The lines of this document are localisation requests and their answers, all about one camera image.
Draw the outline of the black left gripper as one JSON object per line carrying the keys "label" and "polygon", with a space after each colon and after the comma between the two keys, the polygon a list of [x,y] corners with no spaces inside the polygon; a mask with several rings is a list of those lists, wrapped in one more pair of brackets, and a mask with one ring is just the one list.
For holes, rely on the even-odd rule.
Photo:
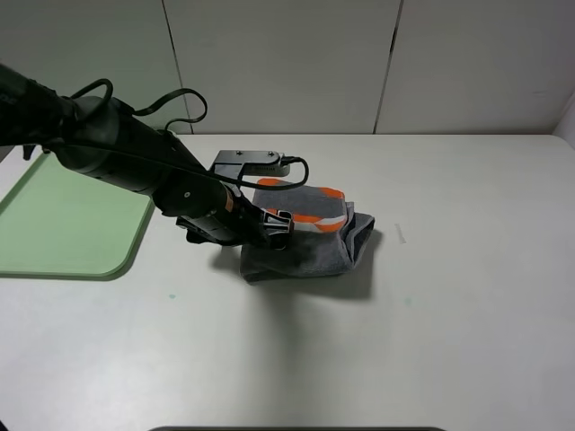
{"label": "black left gripper", "polygon": [[222,246],[251,244],[281,251],[294,230],[293,215],[285,210],[259,209],[239,189],[223,187],[224,197],[199,217],[178,215],[176,225],[186,229],[187,241]]}

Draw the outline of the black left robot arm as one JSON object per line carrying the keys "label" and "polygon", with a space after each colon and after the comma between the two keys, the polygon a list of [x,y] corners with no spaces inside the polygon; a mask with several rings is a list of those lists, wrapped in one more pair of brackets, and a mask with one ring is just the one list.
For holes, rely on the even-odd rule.
{"label": "black left robot arm", "polygon": [[281,191],[289,185],[258,184],[243,176],[283,177],[291,164],[304,159],[274,151],[221,150],[205,168],[171,131],[140,120],[184,93],[171,92],[134,110],[113,97],[108,79],[64,97],[2,66],[1,144],[22,146],[24,159],[40,146],[72,172],[151,198],[186,230],[190,243],[284,249],[294,230],[293,216],[255,206],[242,189]]}

